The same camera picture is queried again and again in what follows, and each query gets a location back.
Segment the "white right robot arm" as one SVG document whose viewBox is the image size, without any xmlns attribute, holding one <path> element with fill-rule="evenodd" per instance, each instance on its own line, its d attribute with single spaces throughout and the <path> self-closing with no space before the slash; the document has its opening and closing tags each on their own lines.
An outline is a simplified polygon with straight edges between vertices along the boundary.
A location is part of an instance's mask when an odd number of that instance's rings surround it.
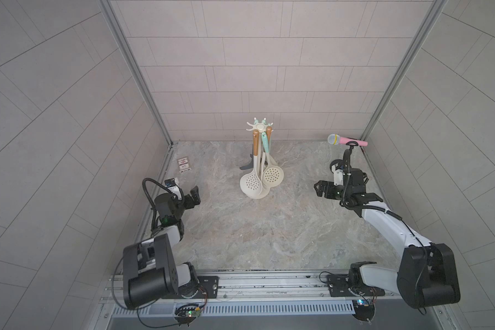
<svg viewBox="0 0 495 330">
<path fill-rule="evenodd" d="M 396 269 L 383 268 L 373 261 L 353 263 L 345 279 L 329 275 L 334 287 L 345 284 L 355 295 L 366 287 L 398 294 L 413 309 L 458 303 L 461 290 L 455 255 L 444 243 L 434 243 L 407 225 L 383 199 L 367 192 L 367 174 L 360 169 L 331 165 L 334 181 L 314 185 L 317 196 L 340 202 L 371 224 L 400 255 Z"/>
</svg>

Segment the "cream utensil rack stand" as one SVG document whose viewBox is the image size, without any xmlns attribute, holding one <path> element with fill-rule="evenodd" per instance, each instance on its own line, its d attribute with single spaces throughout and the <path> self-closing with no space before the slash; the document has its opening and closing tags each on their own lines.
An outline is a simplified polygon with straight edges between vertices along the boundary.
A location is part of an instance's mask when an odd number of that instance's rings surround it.
<svg viewBox="0 0 495 330">
<path fill-rule="evenodd" d="M 259 132 L 259 137 L 258 137 L 259 141 L 258 141 L 258 146 L 257 146 L 258 163 L 257 163 L 256 173 L 257 173 L 258 178 L 260 180 L 262 180 L 262 172 L 263 172 L 263 165 L 261 163 L 263 161 L 262 133 L 266 132 L 268 125 L 266 122 L 266 118 L 262 119 L 262 121 L 259 121 L 257 118 L 254 118 L 254 122 L 252 124 L 250 124 L 249 122 L 247 122 L 247 124 L 252 127 L 251 131 L 256 130 Z M 261 186 L 262 186 L 262 191 L 258 196 L 255 197 L 255 199 L 262 199 L 262 198 L 266 197 L 270 192 L 270 189 L 268 187 L 266 187 L 264 184 L 261 184 Z"/>
</svg>

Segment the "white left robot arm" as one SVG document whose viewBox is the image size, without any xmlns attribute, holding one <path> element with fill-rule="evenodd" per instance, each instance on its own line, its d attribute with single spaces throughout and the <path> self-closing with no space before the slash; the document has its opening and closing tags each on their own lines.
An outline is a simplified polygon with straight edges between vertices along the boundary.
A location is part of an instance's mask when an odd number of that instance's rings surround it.
<svg viewBox="0 0 495 330">
<path fill-rule="evenodd" d="M 142 188 L 152 210 L 151 237 L 127 246 L 120 260 L 124 301 L 120 306 L 129 310 L 161 298 L 192 298 L 199 291 L 194 266 L 177 265 L 173 256 L 173 247 L 184 238 L 184 212 L 201 203 L 199 187 L 186 195 L 175 179 L 161 184 L 147 177 Z"/>
</svg>

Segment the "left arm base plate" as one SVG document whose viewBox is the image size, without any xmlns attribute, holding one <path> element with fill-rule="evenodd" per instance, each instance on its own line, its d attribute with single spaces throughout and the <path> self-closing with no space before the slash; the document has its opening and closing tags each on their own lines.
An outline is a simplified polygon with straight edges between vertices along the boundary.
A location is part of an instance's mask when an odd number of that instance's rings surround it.
<svg viewBox="0 0 495 330">
<path fill-rule="evenodd" d="M 218 276 L 199 276 L 198 283 L 192 282 L 180 287 L 179 297 L 183 299 L 214 299 L 219 288 Z"/>
</svg>

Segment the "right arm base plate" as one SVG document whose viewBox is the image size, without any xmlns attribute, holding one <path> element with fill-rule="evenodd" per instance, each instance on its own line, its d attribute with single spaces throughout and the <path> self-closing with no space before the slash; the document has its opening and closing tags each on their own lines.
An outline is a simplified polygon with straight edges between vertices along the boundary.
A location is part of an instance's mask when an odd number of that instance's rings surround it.
<svg viewBox="0 0 495 330">
<path fill-rule="evenodd" d="M 349 276 L 344 274 L 326 274 L 321 277 L 321 281 L 326 284 L 329 295 L 332 298 L 338 297 L 356 297 L 364 296 L 373 298 L 376 296 L 385 296 L 386 292 L 377 287 L 370 287 L 364 283 L 349 283 Z"/>
</svg>

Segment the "cream skimmer green handle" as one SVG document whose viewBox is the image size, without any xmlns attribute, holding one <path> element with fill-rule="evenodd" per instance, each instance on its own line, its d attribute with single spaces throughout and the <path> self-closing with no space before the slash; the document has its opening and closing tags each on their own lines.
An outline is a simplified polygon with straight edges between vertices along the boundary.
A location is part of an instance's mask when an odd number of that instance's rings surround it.
<svg viewBox="0 0 495 330">
<path fill-rule="evenodd" d="M 268 142 L 267 133 L 261 134 L 261 141 L 263 147 L 262 156 L 261 156 L 261 176 L 263 176 L 264 171 L 268 167 L 268 162 L 269 162 L 269 156 L 268 156 L 269 142 Z"/>
</svg>

